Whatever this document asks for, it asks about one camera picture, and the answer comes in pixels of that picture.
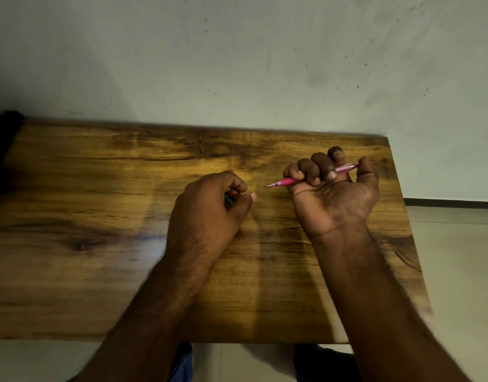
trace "teal pen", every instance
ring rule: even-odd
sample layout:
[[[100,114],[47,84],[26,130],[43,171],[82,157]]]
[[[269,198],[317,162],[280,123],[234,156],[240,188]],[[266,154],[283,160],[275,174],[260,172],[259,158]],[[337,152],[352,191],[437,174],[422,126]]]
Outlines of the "teal pen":
[[[230,198],[230,196],[229,196],[228,194],[226,194],[226,193],[225,193],[225,200],[227,200],[227,201],[228,201],[228,203],[229,203],[230,205],[232,205],[232,204],[233,204],[233,200],[232,200],[232,199]]]

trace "wooden tabletop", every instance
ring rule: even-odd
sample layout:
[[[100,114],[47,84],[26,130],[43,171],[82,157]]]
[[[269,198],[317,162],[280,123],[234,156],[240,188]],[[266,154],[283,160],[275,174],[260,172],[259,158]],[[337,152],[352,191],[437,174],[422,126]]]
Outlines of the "wooden tabletop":
[[[265,188],[290,162],[335,145],[379,170],[368,228],[432,325],[387,138],[26,120],[6,158],[11,191],[0,194],[0,338],[103,338],[161,257],[176,196],[232,170],[258,199],[185,340],[345,342],[289,194]]]

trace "black baseboard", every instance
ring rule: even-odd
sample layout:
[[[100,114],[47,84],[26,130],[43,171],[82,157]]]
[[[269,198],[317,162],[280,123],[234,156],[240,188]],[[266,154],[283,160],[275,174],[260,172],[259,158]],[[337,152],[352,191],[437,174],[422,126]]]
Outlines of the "black baseboard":
[[[439,208],[488,209],[487,201],[458,201],[455,199],[404,198],[407,206],[428,206]]]

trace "white tile floor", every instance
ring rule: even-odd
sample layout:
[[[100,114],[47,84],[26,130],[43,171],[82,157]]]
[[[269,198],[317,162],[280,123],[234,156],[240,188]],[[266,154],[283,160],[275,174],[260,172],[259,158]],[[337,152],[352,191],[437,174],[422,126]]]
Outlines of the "white tile floor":
[[[488,381],[488,210],[408,209],[440,341]],[[98,343],[0,341],[0,381],[61,382]],[[349,346],[332,346],[350,351]],[[195,344],[195,382],[293,381],[288,347]]]

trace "forearm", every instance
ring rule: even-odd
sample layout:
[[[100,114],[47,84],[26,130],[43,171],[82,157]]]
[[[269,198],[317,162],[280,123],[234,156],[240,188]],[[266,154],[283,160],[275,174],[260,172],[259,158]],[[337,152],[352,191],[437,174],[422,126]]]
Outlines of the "forearm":
[[[165,254],[154,267],[76,382],[166,380],[184,318],[209,274],[176,260]]]
[[[365,380],[468,381],[435,340],[363,225],[313,242]]]

